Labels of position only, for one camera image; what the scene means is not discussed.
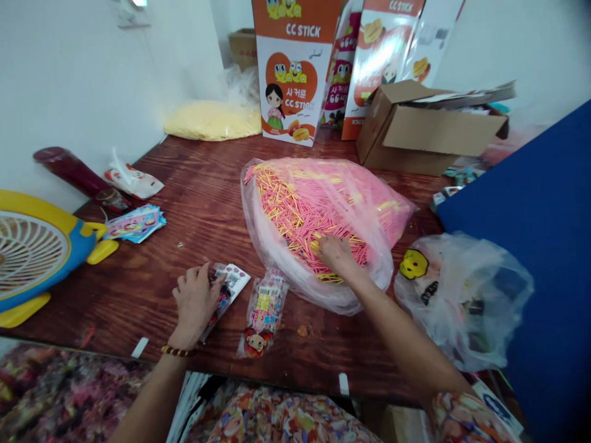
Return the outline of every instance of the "wood grain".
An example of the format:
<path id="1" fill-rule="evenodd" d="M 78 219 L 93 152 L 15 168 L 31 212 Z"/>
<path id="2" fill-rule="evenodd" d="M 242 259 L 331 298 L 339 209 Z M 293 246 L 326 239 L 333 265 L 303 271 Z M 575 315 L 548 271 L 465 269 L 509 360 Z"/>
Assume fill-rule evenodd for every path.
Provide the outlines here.
<path id="1" fill-rule="evenodd" d="M 320 131 L 311 149 L 261 136 L 217 143 L 168 137 L 136 165 L 165 183 L 150 203 L 162 207 L 168 225 L 141 245 L 122 242 L 105 261 L 81 266 L 52 289 L 50 303 L 31 320 L 3 334 L 76 348 L 96 327 L 86 350 L 129 357 L 140 338 L 147 337 L 142 359 L 157 361 L 176 322 L 171 290 L 186 268 L 208 257 L 236 263 L 254 277 L 264 275 L 244 221 L 240 171 L 252 158 L 288 156 L 358 160 L 354 143 L 340 141 L 339 134 L 329 130 Z M 374 173 L 420 208 L 393 249 L 398 266 L 412 241 L 441 232 L 427 206 L 447 181 Z M 103 220 L 92 204 L 76 214 L 87 221 Z M 287 296 L 271 350 L 256 361 L 235 358 L 251 287 L 247 285 L 200 347 L 192 369 L 336 395 L 339 374 L 345 372 L 353 397 L 417 405 L 364 313 L 339 316 L 293 293 Z M 391 286 L 388 294 L 393 297 Z M 305 337 L 297 333 L 302 325 L 307 326 Z"/>

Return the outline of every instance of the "orange cardboard display box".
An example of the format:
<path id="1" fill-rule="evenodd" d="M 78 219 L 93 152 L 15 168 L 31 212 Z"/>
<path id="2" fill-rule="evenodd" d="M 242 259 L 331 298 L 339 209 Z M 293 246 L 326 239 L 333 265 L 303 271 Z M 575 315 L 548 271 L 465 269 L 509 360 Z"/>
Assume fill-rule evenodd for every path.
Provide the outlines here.
<path id="1" fill-rule="evenodd" d="M 341 0 L 253 0 L 263 136 L 312 146 Z"/>
<path id="2" fill-rule="evenodd" d="M 365 0 L 343 124 L 343 140 L 356 140 L 373 92 L 400 81 L 425 0 Z"/>

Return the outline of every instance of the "open cardboard box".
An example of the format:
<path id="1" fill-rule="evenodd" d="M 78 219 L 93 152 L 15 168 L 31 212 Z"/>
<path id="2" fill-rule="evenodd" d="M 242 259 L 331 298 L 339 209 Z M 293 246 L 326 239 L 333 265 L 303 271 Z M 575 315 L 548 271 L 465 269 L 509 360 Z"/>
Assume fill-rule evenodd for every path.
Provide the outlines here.
<path id="1" fill-rule="evenodd" d="M 257 36 L 253 28 L 242 28 L 228 34 L 232 61 L 244 71 L 257 66 Z"/>
<path id="2" fill-rule="evenodd" d="M 513 83 L 467 94 L 413 80 L 381 85 L 357 139 L 359 160 L 370 168 L 441 175 L 458 157 L 479 156 L 495 135 L 507 138 L 507 117 L 486 103 L 514 96 Z M 490 114 L 449 110 L 476 105 Z"/>

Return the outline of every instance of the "person's right hand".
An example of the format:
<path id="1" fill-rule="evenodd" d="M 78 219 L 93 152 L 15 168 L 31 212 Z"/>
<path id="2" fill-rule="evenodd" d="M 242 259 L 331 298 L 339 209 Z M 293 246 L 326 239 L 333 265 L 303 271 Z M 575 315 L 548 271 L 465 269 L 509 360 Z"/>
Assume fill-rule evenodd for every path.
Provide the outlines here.
<path id="1" fill-rule="evenodd" d="M 345 238 L 339 239 L 333 235 L 327 235 L 320 239 L 318 258 L 340 277 L 360 268 L 353 258 L 349 241 Z"/>

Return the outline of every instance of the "beaded bracelet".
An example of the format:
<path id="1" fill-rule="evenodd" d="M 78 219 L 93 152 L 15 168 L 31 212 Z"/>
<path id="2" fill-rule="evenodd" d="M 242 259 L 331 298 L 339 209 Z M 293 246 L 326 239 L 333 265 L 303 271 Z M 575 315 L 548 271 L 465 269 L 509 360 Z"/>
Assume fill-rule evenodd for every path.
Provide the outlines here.
<path id="1" fill-rule="evenodd" d="M 182 349 L 173 348 L 172 346 L 166 345 L 162 347 L 164 354 L 170 354 L 178 357 L 193 357 L 197 353 L 197 349 L 191 349 L 190 351 L 184 351 Z"/>

